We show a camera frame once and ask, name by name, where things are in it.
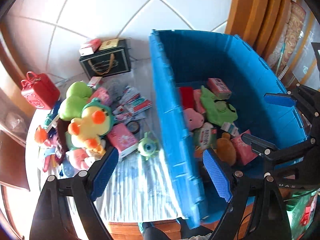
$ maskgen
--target plastic bag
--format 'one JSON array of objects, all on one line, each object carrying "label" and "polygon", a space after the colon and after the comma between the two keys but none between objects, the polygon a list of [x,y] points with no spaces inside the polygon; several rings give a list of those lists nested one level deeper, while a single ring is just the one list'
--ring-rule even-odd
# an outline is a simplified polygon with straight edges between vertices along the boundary
[{"label": "plastic bag", "polygon": [[5,125],[7,128],[16,133],[28,133],[28,128],[23,118],[13,112],[9,112],[5,118]]}]

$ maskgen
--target red handbag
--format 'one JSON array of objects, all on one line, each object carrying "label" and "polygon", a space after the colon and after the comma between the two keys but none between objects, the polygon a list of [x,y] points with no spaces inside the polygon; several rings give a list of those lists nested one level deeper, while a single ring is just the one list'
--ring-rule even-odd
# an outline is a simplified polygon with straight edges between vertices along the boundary
[{"label": "red handbag", "polygon": [[27,73],[27,79],[21,81],[22,96],[35,108],[52,109],[60,96],[60,91],[50,78],[32,71]]}]

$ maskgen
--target orange plush toy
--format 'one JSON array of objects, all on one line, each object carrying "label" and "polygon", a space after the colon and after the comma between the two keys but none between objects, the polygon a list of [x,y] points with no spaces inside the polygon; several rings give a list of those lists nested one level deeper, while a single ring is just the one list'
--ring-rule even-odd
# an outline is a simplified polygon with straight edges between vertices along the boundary
[{"label": "orange plush toy", "polygon": [[236,149],[230,141],[230,134],[226,132],[222,134],[222,138],[217,140],[217,149],[215,152],[220,160],[228,163],[230,166],[236,163]]}]

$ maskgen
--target green plush toy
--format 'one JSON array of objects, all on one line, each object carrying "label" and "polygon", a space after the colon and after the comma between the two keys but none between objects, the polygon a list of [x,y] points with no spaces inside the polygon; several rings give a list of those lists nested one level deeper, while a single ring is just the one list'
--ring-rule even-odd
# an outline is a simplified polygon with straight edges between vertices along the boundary
[{"label": "green plush toy", "polygon": [[77,96],[80,98],[89,98],[92,90],[83,81],[74,82],[67,90],[66,97]]},{"label": "green plush toy", "polygon": [[232,123],[238,119],[236,109],[232,105],[218,98],[204,86],[201,87],[200,100],[207,111],[210,123],[222,126],[224,122]]},{"label": "green plush toy", "polygon": [[91,95],[92,90],[86,83],[74,82],[67,90],[67,98],[61,103],[60,118],[64,121],[71,121],[76,117],[81,118],[81,111]]}]

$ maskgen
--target plush toy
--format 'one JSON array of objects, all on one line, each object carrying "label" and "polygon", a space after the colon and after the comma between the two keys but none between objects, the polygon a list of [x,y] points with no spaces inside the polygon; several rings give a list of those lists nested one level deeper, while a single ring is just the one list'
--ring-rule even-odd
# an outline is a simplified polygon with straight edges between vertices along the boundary
[{"label": "plush toy", "polygon": [[73,118],[80,118],[84,106],[87,104],[92,90],[84,82],[74,82],[67,90],[67,98],[63,100],[59,109],[60,118],[70,121]]},{"label": "plush toy", "polygon": [[236,163],[236,149],[233,147],[230,137],[230,134],[224,132],[222,138],[217,140],[217,150],[215,152],[220,160],[232,166]]},{"label": "plush toy", "polygon": [[89,156],[84,149],[75,149],[68,152],[70,164],[78,170],[87,170],[89,166],[85,163],[84,159]]},{"label": "plush toy", "polygon": [[159,151],[159,143],[148,138],[149,133],[144,133],[144,138],[140,140],[138,145],[138,152],[146,158],[146,161]]},{"label": "plush toy", "polygon": [[189,131],[202,127],[204,117],[194,109],[187,108],[183,110],[183,116]]},{"label": "plush toy", "polygon": [[222,126],[224,122],[233,123],[238,119],[236,109],[218,98],[209,89],[201,86],[201,103],[206,109],[207,118],[210,123]]},{"label": "plush toy", "polygon": [[114,124],[111,109],[94,98],[82,110],[81,118],[74,118],[68,126],[72,144],[77,148],[87,148],[105,153],[100,145],[100,137],[106,135]]}]

